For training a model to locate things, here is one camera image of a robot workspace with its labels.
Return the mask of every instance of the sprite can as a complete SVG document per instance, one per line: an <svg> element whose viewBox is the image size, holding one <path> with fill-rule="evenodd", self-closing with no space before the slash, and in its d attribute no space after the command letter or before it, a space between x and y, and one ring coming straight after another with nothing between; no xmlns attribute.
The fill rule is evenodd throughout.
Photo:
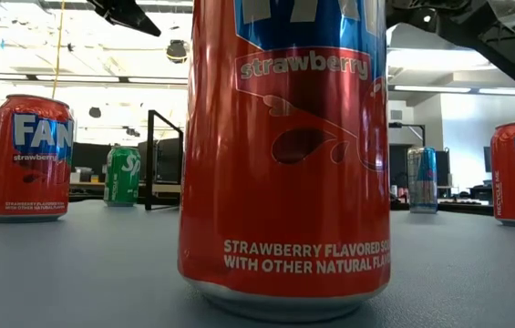
<svg viewBox="0 0 515 328"><path fill-rule="evenodd" d="M103 200L108 206L133 206L138 200L140 156L137 149L114 147L108 153Z"/></svg>

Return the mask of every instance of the table surface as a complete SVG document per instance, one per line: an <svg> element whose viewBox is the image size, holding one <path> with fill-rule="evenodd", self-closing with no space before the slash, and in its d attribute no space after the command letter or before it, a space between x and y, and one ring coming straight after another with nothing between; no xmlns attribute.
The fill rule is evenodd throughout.
<svg viewBox="0 0 515 328"><path fill-rule="evenodd" d="M446 212L391 216L389 286L310 327L515 327L515 228ZM59 222L0 224L0 328L291 326L225 313L185 283L178 217L89 200Z"/></svg>

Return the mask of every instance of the white wall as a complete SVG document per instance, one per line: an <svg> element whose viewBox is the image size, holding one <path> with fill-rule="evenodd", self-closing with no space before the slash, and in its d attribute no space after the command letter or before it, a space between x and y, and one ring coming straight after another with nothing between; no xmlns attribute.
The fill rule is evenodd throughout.
<svg viewBox="0 0 515 328"><path fill-rule="evenodd" d="M391 119L391 110L401 110L403 112L403 119ZM407 106L404 100L389 100L388 101L388 121L414 124L413 108ZM421 135L421 130L416 128L416 131ZM399 145L416 145L421 146L421 139L419 139L409 128L390 128L388 130L388 143Z"/></svg>
<svg viewBox="0 0 515 328"><path fill-rule="evenodd" d="M484 165L484 147L489 146L496 126L515 121L515 97L443 94L441 118L453 185L467 190L491 179Z"/></svg>
<svg viewBox="0 0 515 328"><path fill-rule="evenodd" d="M441 95L435 95L418 104L413 109L415 124L423 124L426 128L426 146L443 150L443 134L441 123Z"/></svg>

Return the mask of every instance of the fanta logo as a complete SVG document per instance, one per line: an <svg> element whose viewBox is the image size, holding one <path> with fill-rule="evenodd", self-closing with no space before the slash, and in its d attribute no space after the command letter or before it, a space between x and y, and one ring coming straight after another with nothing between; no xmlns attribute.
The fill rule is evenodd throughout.
<svg viewBox="0 0 515 328"><path fill-rule="evenodd" d="M21 154L57 154L70 159L73 121L58 122L35 114L14 114L14 148Z"/></svg>
<svg viewBox="0 0 515 328"><path fill-rule="evenodd" d="M370 79L375 80L383 73L381 67L386 55L384 1L234 0L234 3L237 35L262 50L335 47L377 54L377 58L373 59L379 66L373 69ZM285 70L287 65L291 68L292 62L289 60L292 58L287 59L287 64L283 63L283 59L273 62L271 70L279 72ZM352 65L342 58L330 59L331 63L328 64L328 59L324 59L325 66L330 67L327 69L344 71L350 68L346 68L346 63ZM254 63L251 70L259 74L268 65Z"/></svg>

